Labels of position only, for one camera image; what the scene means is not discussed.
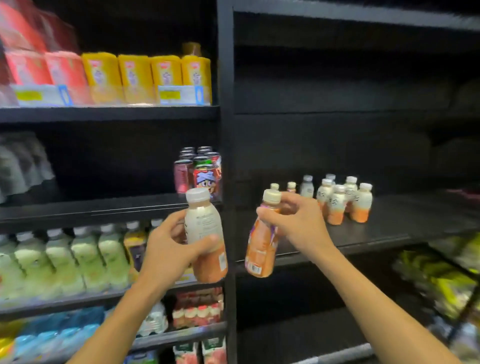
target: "barcode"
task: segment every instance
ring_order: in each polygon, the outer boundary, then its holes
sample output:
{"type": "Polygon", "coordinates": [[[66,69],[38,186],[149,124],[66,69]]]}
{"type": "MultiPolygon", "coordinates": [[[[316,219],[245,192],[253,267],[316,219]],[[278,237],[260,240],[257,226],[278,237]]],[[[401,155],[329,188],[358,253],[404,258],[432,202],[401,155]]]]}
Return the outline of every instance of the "barcode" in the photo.
{"type": "Polygon", "coordinates": [[[260,274],[262,272],[262,267],[257,267],[252,263],[248,264],[248,270],[251,270],[255,274],[260,274]]]}
{"type": "Polygon", "coordinates": [[[220,256],[218,257],[218,261],[220,262],[221,271],[227,269],[227,256],[225,255],[225,253],[220,254],[220,256]]]}

